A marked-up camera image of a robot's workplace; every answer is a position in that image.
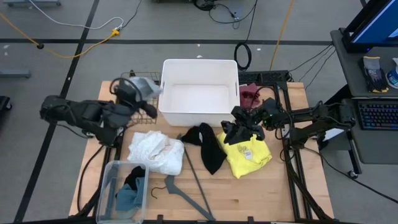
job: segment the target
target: monitor screen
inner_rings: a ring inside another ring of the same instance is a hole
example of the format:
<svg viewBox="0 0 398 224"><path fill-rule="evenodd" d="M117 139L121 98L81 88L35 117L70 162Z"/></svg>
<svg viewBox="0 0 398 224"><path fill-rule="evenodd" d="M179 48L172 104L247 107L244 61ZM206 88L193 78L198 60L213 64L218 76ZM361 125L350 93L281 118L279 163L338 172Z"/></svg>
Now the monitor screen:
<svg viewBox="0 0 398 224"><path fill-rule="evenodd" d="M354 44L398 44L398 0L390 0L352 38Z"/></svg>

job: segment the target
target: black cloth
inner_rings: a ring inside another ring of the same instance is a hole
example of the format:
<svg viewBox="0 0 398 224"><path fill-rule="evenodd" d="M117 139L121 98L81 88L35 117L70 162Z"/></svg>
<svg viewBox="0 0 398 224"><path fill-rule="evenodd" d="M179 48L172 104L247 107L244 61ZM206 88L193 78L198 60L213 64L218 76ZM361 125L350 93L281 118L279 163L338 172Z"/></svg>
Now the black cloth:
<svg viewBox="0 0 398 224"><path fill-rule="evenodd" d="M141 166L137 166L131 171L131 173L126 177L124 184L130 185L132 190L137 190L137 177L145 177L145 170L141 168Z"/></svg>
<svg viewBox="0 0 398 224"><path fill-rule="evenodd" d="M206 169L213 175L223 165L225 152L218 144L213 129L206 123L194 126L182 136L181 141L201 146L201 159Z"/></svg>

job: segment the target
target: computer monitor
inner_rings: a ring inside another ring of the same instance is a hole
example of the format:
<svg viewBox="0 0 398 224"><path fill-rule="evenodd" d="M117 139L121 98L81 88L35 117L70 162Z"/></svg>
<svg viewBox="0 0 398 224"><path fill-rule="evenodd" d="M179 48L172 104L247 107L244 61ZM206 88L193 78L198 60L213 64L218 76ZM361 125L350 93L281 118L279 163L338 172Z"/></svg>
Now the computer monitor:
<svg viewBox="0 0 398 224"><path fill-rule="evenodd" d="M343 34L349 52L398 46L398 0L370 0Z"/></svg>

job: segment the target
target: keyboard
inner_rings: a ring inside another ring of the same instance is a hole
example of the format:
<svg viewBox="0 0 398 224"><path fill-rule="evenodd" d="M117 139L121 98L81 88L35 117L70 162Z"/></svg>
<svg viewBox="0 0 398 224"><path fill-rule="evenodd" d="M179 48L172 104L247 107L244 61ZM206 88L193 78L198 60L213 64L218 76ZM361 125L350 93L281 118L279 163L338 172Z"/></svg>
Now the keyboard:
<svg viewBox="0 0 398 224"><path fill-rule="evenodd" d="M270 82L287 82L289 71L239 72L239 84L264 85Z"/></svg>
<svg viewBox="0 0 398 224"><path fill-rule="evenodd" d="M361 129L398 131L398 101L358 100L357 109Z"/></svg>

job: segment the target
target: gray carpet floor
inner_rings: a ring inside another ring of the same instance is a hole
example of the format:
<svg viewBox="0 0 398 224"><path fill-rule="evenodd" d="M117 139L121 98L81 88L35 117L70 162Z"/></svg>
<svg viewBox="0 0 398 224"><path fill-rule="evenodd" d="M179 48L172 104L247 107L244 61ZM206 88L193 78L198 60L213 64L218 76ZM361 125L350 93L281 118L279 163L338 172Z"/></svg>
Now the gray carpet floor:
<svg viewBox="0 0 398 224"><path fill-rule="evenodd" d="M50 16L61 22L85 24L95 0L64 0L62 6L40 5ZM254 0L224 0L225 5L245 15ZM250 39L276 40L289 6L289 0L259 1ZM99 0L92 26L100 26L109 18L129 18L137 0ZM360 0L297 0L286 26L283 40L330 41L329 32L344 27L361 10ZM0 12L37 39L78 40L83 28L60 26L30 7L7 7L0 4ZM222 9L214 17L228 20ZM143 0L139 12L122 35L123 40L241 40L245 39L250 20L241 22L234 30L230 24L214 23L184 1L161 1L154 4ZM91 30L88 39L103 39L118 22L104 29ZM47 95L58 95L70 70L71 59L60 59L37 50L32 44L8 43L2 39L21 39L19 33L0 20L0 69L29 69L30 79L1 79L0 95L12 98L13 109L2 119L0 129L0 223L13 222L24 194L36 158L42 146L48 124L39 119L41 102ZM64 55L75 53L77 42L46 44ZM160 72L168 58L233 59L233 44L104 44L79 59L67 98L96 99L103 80L111 80L130 69ZM253 61L249 71L268 70L274 45L251 45ZM326 46L281 45L273 70L292 69L317 54ZM245 63L244 51L238 52ZM307 86L326 57L302 79ZM295 80L303 77L312 66L308 63L293 72ZM334 54L307 89L311 105L326 101L343 85L345 78ZM323 154L342 171L352 169L344 136L333 139ZM56 128L42 172L34 189L24 221L67 217L78 177L85 140L66 129ZM364 165L360 181L398 198L398 166ZM335 217L346 222L396 223L398 205L355 184L324 167Z"/></svg>

